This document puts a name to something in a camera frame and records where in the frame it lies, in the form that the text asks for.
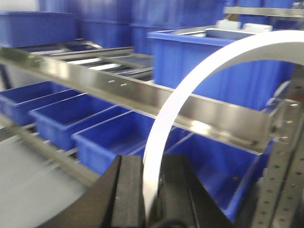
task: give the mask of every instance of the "metal bracket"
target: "metal bracket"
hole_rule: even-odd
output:
[[[301,103],[284,100],[275,114],[273,124],[275,143],[268,161],[252,228],[272,227],[278,199],[303,126]]]

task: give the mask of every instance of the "metal frame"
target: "metal frame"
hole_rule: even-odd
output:
[[[16,49],[0,48],[0,63],[14,65],[46,80],[63,83],[153,118],[173,91],[131,77],[94,71]],[[264,151],[272,134],[271,115],[198,95],[187,100],[175,125],[255,153]]]
[[[263,187],[257,203],[252,228],[272,227],[277,221],[273,221],[276,215],[278,200],[286,172],[289,169],[289,162],[293,156],[294,149],[299,141],[303,127],[303,107],[300,102],[285,100],[281,103],[276,127],[278,137],[271,151],[267,171],[263,177]]]
[[[9,138],[13,135],[18,135],[33,149],[35,149],[36,152],[40,153],[50,160],[59,163],[63,169],[84,183],[86,186],[90,187],[99,178],[98,174],[90,171],[88,168],[78,163],[77,160],[70,157],[70,151],[64,152],[63,150],[58,149],[57,147],[47,143],[42,138],[36,136],[36,134],[30,130],[34,127],[34,124],[22,127],[15,124],[10,119],[1,114],[0,122],[6,126],[3,128],[7,134],[6,138]]]
[[[132,53],[130,48],[59,53],[52,54],[51,57],[33,55],[16,49],[0,48],[1,64],[16,66],[38,77],[63,83],[155,117],[173,89],[148,84],[134,79],[133,76],[125,77],[109,72],[94,71],[85,66],[64,62],[100,56],[106,61],[123,65],[124,62],[115,61],[112,57],[140,57],[140,55]],[[143,65],[132,66],[136,68],[134,71],[142,70],[143,72],[138,75],[143,77],[146,76],[146,72],[152,70],[146,69],[146,66]],[[297,207],[297,199],[301,196],[298,193],[303,188],[302,138],[294,153],[303,126],[303,108],[299,102],[282,101],[278,97],[269,110],[258,112],[192,95],[175,122],[178,127],[245,148],[254,153],[263,153],[270,140],[275,138],[253,228],[268,228],[271,224],[273,224],[273,228],[280,228],[284,227],[280,226],[281,224],[291,223]],[[69,157],[75,152],[75,149],[64,152],[46,143],[29,130],[33,125],[21,127],[3,116],[0,116],[0,121],[6,126],[5,132],[19,135],[39,153],[60,163],[65,170],[85,185],[91,186],[97,180],[97,174]],[[293,197],[293,204],[288,201],[291,186],[293,186],[291,189],[294,191],[293,194],[298,194]]]

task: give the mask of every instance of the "gray floor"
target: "gray floor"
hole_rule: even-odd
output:
[[[86,186],[34,152],[19,137],[0,142],[0,227],[36,227],[86,190]]]

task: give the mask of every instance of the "white plastic strip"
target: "white plastic strip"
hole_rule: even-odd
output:
[[[223,47],[206,58],[184,78],[161,108],[145,149],[143,196],[147,216],[157,196],[162,155],[170,129],[183,104],[202,80],[226,67],[260,59],[282,60],[304,65],[303,53],[304,31],[262,33]]]

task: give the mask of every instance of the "stacked blue bin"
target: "stacked blue bin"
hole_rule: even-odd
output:
[[[72,14],[0,11],[0,46],[19,48],[76,39]]]
[[[215,24],[224,17],[225,3],[225,0],[134,0],[134,51],[153,54],[148,32]]]
[[[165,153],[187,154],[201,183],[232,221],[265,165],[262,156],[196,134],[189,134]]]
[[[81,1],[81,37],[104,48],[132,46],[132,0]]]
[[[149,37],[154,39],[154,81],[172,88],[209,55],[235,41],[171,32],[152,32]],[[215,73],[194,93],[261,110],[292,71],[293,65],[281,61],[242,63]]]
[[[241,7],[262,7],[263,0],[238,0],[238,6]]]
[[[286,8],[292,7],[294,2],[299,2],[296,0],[264,0],[264,7],[266,8]]]
[[[0,110],[20,125],[34,122],[29,111],[80,93],[53,82],[41,82],[0,92]]]
[[[32,110],[30,114],[35,118],[36,129],[42,138],[63,150],[70,150],[75,147],[72,134],[127,111],[82,94]]]
[[[80,0],[39,0],[39,11],[72,13],[76,21],[77,37],[80,38]]]
[[[143,152],[154,119],[128,112],[73,135],[78,159],[99,174],[103,174],[116,155],[140,155]],[[173,128],[166,148],[172,147],[189,132]]]

